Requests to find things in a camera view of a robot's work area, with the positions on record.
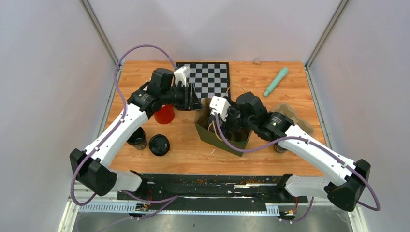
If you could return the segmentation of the green paper bag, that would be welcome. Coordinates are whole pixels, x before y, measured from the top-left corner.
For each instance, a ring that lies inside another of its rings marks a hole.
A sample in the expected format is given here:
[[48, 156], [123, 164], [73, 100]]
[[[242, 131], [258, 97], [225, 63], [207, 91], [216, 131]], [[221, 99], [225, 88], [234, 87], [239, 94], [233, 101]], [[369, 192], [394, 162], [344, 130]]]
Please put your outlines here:
[[[211, 109], [209, 108], [210, 103], [210, 98], [202, 99], [203, 109], [197, 111], [195, 115], [194, 124], [200, 140], [237, 157], [242, 157], [242, 152], [236, 151], [229, 147], [219, 135], [217, 125], [214, 122], [214, 115], [211, 114]], [[251, 134], [252, 131], [249, 129], [239, 129], [234, 132], [225, 132], [224, 136], [228, 139], [228, 142], [231, 145], [240, 149], [245, 149]]]

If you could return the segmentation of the clear brown plastic cup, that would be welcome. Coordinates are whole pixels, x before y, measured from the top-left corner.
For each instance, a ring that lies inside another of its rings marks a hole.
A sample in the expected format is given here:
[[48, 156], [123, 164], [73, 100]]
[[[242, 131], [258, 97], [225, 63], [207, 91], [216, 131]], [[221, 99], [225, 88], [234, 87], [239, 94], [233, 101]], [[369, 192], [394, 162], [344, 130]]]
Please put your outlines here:
[[283, 154], [287, 151], [287, 149], [279, 146], [278, 144], [273, 145], [273, 148], [277, 153], [281, 153], [281, 154]]

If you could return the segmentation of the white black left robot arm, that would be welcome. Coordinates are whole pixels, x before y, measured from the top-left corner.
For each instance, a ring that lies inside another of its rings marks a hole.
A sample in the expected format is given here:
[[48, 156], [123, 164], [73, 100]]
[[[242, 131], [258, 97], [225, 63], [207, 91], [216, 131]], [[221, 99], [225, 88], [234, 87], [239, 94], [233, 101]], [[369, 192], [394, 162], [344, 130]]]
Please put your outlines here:
[[125, 109], [91, 144], [69, 155], [74, 180], [79, 181], [98, 196], [112, 190], [127, 190], [137, 200], [148, 194], [148, 186], [132, 172], [111, 171], [114, 157], [126, 141], [163, 106], [180, 111], [202, 109], [193, 83], [188, 82], [190, 68], [175, 71], [157, 68], [150, 81], [133, 92]]

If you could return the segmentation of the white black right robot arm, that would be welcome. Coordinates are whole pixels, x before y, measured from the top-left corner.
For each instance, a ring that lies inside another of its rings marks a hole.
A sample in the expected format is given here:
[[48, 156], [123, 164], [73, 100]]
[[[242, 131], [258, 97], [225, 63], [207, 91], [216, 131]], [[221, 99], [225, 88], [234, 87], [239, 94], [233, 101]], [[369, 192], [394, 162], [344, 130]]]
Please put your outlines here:
[[[300, 177], [286, 174], [283, 184], [276, 188], [279, 200], [288, 202], [293, 197], [311, 196], [327, 198], [334, 206], [351, 212], [359, 204], [365, 189], [368, 189], [375, 206], [366, 207], [379, 211], [380, 202], [368, 183], [371, 165], [364, 159], [354, 161], [315, 140], [297, 125], [292, 117], [281, 111], [267, 111], [261, 99], [252, 92], [240, 95], [236, 101], [213, 96], [210, 115], [221, 139], [231, 149], [250, 153], [276, 145], [289, 150], [315, 166], [323, 177]], [[238, 129], [249, 129], [267, 144], [252, 149], [242, 149], [231, 144], [226, 135]]]

